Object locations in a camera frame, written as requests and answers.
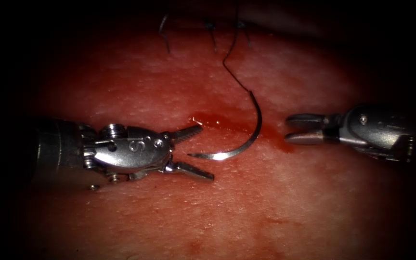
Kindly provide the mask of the left arm needle driver jaw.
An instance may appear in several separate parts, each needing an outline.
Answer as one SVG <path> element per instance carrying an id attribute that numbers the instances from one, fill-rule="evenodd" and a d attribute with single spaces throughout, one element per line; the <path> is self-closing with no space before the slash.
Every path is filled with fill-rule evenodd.
<path id="1" fill-rule="evenodd" d="M 169 161 L 168 164 L 164 167 L 164 172 L 183 173 L 194 178 L 199 178 L 208 181 L 214 181 L 215 179 L 214 174 L 201 170 L 195 166 L 192 166 L 184 162 Z"/>
<path id="2" fill-rule="evenodd" d="M 178 144 L 198 135 L 202 130 L 203 128 L 200 125 L 193 125 L 176 131 L 165 131 L 163 136 L 172 144 Z"/>

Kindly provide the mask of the right arm needle driver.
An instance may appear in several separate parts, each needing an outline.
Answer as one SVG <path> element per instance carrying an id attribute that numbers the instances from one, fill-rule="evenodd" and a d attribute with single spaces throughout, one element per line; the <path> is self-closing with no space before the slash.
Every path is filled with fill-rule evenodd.
<path id="1" fill-rule="evenodd" d="M 347 144 L 375 159 L 410 162 L 414 157 L 414 117 L 386 105 L 362 104 L 325 116 L 322 131 L 325 141 Z"/>

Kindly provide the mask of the right arm needle driver jaw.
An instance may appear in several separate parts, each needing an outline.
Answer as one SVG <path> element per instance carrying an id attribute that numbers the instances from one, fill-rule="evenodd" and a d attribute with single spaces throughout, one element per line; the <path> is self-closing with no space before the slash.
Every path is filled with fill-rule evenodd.
<path id="1" fill-rule="evenodd" d="M 298 129 L 319 129 L 325 125 L 326 116 L 319 114 L 293 114 L 286 118 L 286 124 Z"/>
<path id="2" fill-rule="evenodd" d="M 322 130 L 311 130 L 288 133 L 284 140 L 296 145 L 317 145 L 325 142 L 325 136 Z"/>

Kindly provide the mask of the left arm needle driver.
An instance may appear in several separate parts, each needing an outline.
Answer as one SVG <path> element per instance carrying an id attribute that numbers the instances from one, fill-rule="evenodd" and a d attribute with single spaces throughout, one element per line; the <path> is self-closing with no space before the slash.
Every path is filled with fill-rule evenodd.
<path id="1" fill-rule="evenodd" d="M 85 125 L 81 134 L 84 168 L 110 183 L 138 180 L 163 169 L 174 147 L 167 134 L 122 124 L 109 124 L 98 132 Z"/>

